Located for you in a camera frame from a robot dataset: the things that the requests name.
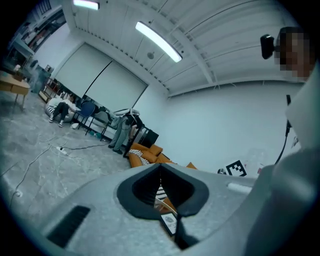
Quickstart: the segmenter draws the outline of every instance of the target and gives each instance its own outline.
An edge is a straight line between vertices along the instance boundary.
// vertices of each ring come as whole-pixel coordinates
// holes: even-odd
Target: desk
[[[25,81],[14,79],[11,74],[0,70],[0,91],[11,92],[16,94],[14,105],[17,103],[18,95],[23,95],[21,110],[24,109],[25,97],[28,94],[30,86]]]

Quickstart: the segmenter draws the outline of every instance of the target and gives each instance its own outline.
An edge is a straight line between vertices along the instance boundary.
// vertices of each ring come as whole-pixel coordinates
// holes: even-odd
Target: gray floor
[[[45,103],[36,94],[29,93],[23,112],[18,106],[13,108],[14,100],[14,94],[0,92],[0,186],[5,201],[8,205],[12,202],[13,212],[35,227],[81,185],[130,168],[129,161],[107,145],[66,149],[70,157],[61,154],[55,147],[64,143],[66,147],[81,148],[109,142],[100,142],[90,134],[85,136],[84,129],[74,130],[68,123],[62,128],[57,122],[49,123]],[[26,172],[28,165],[45,150]]]

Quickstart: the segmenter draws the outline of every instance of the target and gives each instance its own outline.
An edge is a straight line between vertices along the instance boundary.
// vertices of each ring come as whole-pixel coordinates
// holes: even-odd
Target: wall
[[[140,118],[144,125],[159,135],[161,134],[160,127],[163,123],[167,98],[167,89],[158,84],[150,84],[133,107],[140,112]]]
[[[285,140],[286,94],[301,85],[266,81],[190,92],[168,100],[157,145],[179,165],[217,170],[250,149],[264,149],[265,165],[274,164]],[[293,143],[291,129],[284,156]]]
[[[34,58],[41,67],[50,65],[54,68],[52,77],[55,77],[63,64],[84,43],[78,32],[71,32],[68,24],[61,26],[37,50]]]

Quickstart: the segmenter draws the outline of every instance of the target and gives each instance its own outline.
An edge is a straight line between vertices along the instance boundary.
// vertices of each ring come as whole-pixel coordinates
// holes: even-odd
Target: fluorescent light
[[[139,21],[135,25],[135,29],[144,34],[147,38],[151,39],[156,45],[158,45],[162,50],[165,51],[166,54],[170,56],[175,62],[179,62],[182,60],[180,54],[170,45],[168,44],[158,33],[153,31],[150,27],[143,24]]]
[[[91,2],[91,1],[85,1],[85,0],[73,0],[73,4],[75,6],[86,7],[93,10],[99,9],[99,4],[97,2]]]

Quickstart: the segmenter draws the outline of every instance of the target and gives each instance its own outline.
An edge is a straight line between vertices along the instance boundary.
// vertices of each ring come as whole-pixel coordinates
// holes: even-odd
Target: table
[[[18,81],[14,77],[2,70],[0,70],[0,91],[11,92],[16,94],[14,105],[17,103],[18,95],[23,95],[21,110],[24,109],[25,97],[28,94],[30,86],[25,81]]]

